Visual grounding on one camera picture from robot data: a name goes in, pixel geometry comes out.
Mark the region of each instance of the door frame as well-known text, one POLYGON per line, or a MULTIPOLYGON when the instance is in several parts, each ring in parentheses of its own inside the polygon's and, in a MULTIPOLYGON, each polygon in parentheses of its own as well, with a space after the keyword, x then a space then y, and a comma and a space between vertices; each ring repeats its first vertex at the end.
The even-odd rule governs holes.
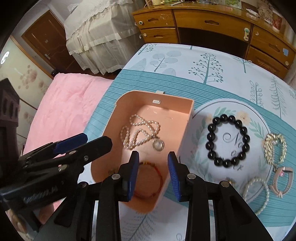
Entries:
POLYGON ((28 27, 28 29, 22 34, 22 38, 23 40, 43 59, 45 60, 46 63, 49 64, 50 67, 52 67, 53 69, 56 69, 56 67, 48 60, 48 58, 46 58, 25 36, 25 34, 27 33, 27 31, 29 31, 31 29, 31 27, 40 19, 42 18, 44 15, 50 13, 56 20, 57 22, 62 26, 63 29, 64 26, 61 24, 61 22, 58 20, 58 18, 52 13, 52 11, 48 10, 46 11, 44 14, 42 14, 34 23, 31 24, 30 27, 28 27))

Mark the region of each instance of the pink bed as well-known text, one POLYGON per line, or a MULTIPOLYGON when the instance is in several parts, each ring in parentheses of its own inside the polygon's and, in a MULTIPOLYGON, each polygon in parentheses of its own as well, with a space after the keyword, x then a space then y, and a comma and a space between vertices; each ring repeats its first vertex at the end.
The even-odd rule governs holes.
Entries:
POLYGON ((82 133, 112 81, 87 74, 57 74, 36 112, 24 154, 82 133))

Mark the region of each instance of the black bead bracelet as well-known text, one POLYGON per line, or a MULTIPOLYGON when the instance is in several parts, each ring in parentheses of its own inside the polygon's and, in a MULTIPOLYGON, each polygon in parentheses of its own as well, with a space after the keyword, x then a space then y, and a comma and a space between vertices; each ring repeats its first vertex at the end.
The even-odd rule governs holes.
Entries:
POLYGON ((236 120, 233 115, 227 116, 226 114, 223 114, 219 117, 215 117, 213 119, 213 123, 209 124, 207 127, 209 133, 207 134, 207 140, 208 142, 205 144, 205 148, 209 150, 209 153, 207 157, 211 160, 214 160, 214 164, 216 166, 224 166, 224 167, 231 167, 232 165, 236 166, 241 160, 244 160, 246 158, 246 152, 250 150, 249 142, 250 137, 247 135, 248 129, 245 126, 242 126, 241 120, 236 120), (239 129, 240 134, 242 137, 242 142, 244 145, 242 146, 242 151, 237 155, 237 157, 229 159, 222 159, 221 157, 217 157, 217 154, 215 151, 213 151, 215 144, 214 140, 216 138, 216 135, 214 131, 216 130, 216 126, 220 123, 230 123, 232 125, 235 125, 236 128, 239 129))

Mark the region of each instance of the drawer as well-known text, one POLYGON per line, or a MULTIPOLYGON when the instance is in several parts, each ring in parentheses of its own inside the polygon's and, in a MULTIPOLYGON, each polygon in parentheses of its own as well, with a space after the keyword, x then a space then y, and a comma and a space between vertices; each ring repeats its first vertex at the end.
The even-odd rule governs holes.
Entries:
POLYGON ((177 27, 212 31, 248 42, 248 34, 244 40, 244 29, 247 28, 246 31, 250 32, 251 24, 239 18, 216 12, 190 9, 176 9, 174 15, 177 27))
POLYGON ((160 10, 136 14, 133 16, 139 29, 175 27, 171 10, 160 10))
POLYGON ((251 45, 275 58, 288 69, 295 57, 295 52, 288 45, 256 25, 253 27, 251 45))
POLYGON ((266 69, 281 79, 283 79, 288 72, 288 69, 280 62, 261 52, 260 50, 253 48, 252 46, 249 48, 246 59, 266 69))
POLYGON ((145 43, 178 43, 176 28, 148 28, 141 33, 145 43))

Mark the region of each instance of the screw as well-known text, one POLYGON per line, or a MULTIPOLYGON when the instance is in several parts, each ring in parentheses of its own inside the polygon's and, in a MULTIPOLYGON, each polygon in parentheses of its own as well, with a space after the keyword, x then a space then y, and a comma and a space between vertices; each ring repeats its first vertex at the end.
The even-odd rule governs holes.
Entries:
POLYGON ((193 173, 189 173, 189 174, 187 174, 187 177, 188 177, 188 179, 195 179, 196 175, 193 173))
POLYGON ((113 180, 117 180, 119 178, 120 178, 120 175, 118 173, 115 173, 115 174, 112 175, 113 180))
POLYGON ((222 182, 221 182, 221 185, 222 185, 222 187, 227 188, 227 187, 229 187, 229 182, 227 182, 227 181, 222 181, 222 182))
POLYGON ((81 185, 82 188, 85 188, 86 185, 87 185, 87 182, 81 182, 80 185, 81 185))
POLYGON ((59 172, 65 170, 67 167, 68 167, 67 164, 60 166, 60 167, 59 167, 59 172))

